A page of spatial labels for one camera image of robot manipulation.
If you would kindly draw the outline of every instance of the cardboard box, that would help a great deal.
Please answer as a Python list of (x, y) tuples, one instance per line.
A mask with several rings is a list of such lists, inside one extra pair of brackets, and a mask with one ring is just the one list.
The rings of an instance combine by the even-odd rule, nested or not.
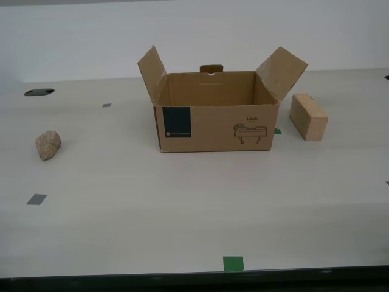
[(289, 116), (305, 141), (323, 139), (328, 116), (311, 96), (294, 94)]
[(307, 64), (279, 47), (255, 71), (167, 74), (153, 46), (138, 66), (161, 151), (196, 152), (270, 150), (280, 102)]

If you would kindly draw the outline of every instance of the beige stone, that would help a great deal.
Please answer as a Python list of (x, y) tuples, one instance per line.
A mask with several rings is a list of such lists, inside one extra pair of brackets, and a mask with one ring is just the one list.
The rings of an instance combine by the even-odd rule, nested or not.
[(40, 158), (45, 161), (61, 148), (61, 138), (56, 131), (47, 131), (35, 140)]

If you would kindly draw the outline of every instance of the green tape marker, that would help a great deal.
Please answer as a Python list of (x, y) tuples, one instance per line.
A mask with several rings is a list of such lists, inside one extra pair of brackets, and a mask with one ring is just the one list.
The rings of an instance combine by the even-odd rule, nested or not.
[(244, 271), (243, 257), (223, 257), (225, 272)]

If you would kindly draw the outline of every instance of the box flap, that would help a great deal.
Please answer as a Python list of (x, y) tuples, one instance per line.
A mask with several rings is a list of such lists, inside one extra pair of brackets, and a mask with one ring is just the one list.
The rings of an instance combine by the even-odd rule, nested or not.
[(281, 101), (307, 66), (303, 60), (279, 47), (255, 72), (262, 79), (266, 89)]
[(152, 46), (146, 55), (139, 60), (138, 67), (151, 101), (153, 105), (157, 105), (167, 74), (156, 47)]

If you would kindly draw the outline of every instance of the table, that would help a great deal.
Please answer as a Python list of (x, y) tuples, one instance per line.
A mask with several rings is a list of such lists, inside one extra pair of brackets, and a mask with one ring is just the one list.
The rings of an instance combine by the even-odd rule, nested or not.
[[(305, 72), (271, 151), (225, 153), (160, 153), (142, 79), (22, 84), (0, 97), (0, 277), (389, 264), (388, 74)], [(329, 116), (321, 142), (289, 118), (297, 92)]]

